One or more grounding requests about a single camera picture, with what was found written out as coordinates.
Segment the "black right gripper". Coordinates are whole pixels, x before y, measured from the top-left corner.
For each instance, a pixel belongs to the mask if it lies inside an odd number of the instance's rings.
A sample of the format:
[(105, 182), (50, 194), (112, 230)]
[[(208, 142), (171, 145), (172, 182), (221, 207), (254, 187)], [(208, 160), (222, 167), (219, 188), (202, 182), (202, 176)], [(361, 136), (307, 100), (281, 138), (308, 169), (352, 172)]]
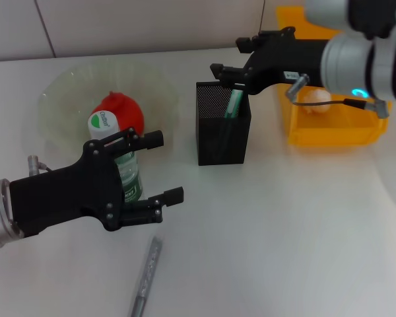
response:
[(239, 37), (236, 47), (240, 53), (252, 53), (244, 69), (212, 63), (210, 70), (223, 87), (245, 89), (256, 95), (267, 87), (291, 84), (285, 73), (306, 74), (309, 85), (322, 87), (321, 58), (327, 40), (297, 40), (295, 28), (262, 30), (251, 38)]

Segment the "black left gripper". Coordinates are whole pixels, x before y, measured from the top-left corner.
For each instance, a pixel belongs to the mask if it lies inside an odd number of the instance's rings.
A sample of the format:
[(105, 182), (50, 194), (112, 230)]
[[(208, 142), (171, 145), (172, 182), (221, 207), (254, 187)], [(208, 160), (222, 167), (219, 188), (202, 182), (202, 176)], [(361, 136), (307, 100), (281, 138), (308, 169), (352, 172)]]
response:
[(163, 145), (160, 130), (140, 136), (133, 127), (85, 143), (71, 166), (10, 183), (14, 222), (26, 236), (81, 217), (99, 220), (108, 231), (119, 229), (124, 198), (112, 155)]

